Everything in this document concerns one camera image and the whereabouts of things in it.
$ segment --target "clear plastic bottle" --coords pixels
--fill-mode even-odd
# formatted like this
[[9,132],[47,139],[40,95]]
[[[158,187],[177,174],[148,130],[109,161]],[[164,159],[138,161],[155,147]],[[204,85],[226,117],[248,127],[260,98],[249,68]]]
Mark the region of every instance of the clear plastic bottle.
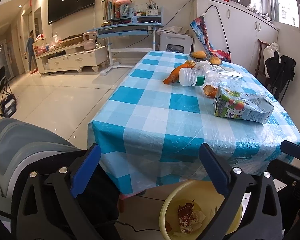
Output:
[[218,85],[237,91],[242,85],[243,76],[231,68],[211,65],[209,69],[181,68],[179,82],[182,86]]

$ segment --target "yellow bucket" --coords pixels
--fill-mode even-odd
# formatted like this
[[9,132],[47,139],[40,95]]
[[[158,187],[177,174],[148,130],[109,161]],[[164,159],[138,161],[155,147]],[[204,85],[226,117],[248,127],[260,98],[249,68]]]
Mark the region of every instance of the yellow bucket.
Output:
[[[186,236],[174,236],[174,232],[180,232],[178,223],[178,207],[191,203],[194,200],[194,209],[201,210],[206,218],[202,226],[192,234]],[[211,181],[188,180],[177,187],[165,200],[159,216],[160,231],[165,240],[195,240],[209,224],[216,211],[224,200],[223,195],[217,193]],[[227,234],[237,230],[242,217],[242,204],[232,222]],[[167,221],[172,230],[167,232]]]

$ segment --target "metal screw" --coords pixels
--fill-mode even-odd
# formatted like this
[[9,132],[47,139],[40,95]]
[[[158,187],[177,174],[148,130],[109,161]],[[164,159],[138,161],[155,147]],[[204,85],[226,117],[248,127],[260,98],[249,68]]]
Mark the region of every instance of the metal screw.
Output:
[[30,173],[30,177],[31,178],[34,178],[35,176],[37,176],[37,172],[36,171],[33,171]]
[[271,174],[270,174],[269,172],[265,171],[265,172],[263,173],[263,176],[265,176],[266,178],[270,178],[270,177],[271,177]]
[[59,172],[61,174],[66,173],[67,171],[68,171],[68,169],[66,167],[62,167],[62,168],[59,169]]
[[242,170],[240,168],[238,168],[238,167],[235,167],[235,168],[233,168],[233,172],[235,174],[240,174],[242,172]]

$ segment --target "person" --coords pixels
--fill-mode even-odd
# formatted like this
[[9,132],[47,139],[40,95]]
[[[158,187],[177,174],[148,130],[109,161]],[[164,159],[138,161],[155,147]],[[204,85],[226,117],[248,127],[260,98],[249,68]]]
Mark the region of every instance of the person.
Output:
[[[26,52],[25,52],[25,54],[26,54],[27,51],[28,51],[28,54],[29,54],[28,55],[28,63],[29,63],[30,74],[33,74],[34,72],[38,71],[37,62],[35,61],[34,51],[33,51],[32,44],[34,44],[33,30],[30,32],[30,37],[28,38],[27,45],[26,45]],[[34,65],[35,65],[35,69],[33,71],[31,71],[31,62],[32,62],[32,59],[34,61]]]

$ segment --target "blue and white tablecloth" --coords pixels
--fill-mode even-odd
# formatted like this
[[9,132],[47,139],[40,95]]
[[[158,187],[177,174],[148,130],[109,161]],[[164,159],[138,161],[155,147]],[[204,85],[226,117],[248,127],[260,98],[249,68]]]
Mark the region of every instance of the blue and white tablecloth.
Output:
[[217,155],[245,173],[264,171],[288,140],[300,144],[300,133],[277,100],[241,66],[224,63],[243,74],[242,92],[261,92],[275,109],[267,124],[216,117],[213,99],[200,87],[165,85],[162,81],[189,55],[147,53],[88,125],[88,147],[96,142],[100,165],[123,194],[205,179],[198,149],[208,143]]

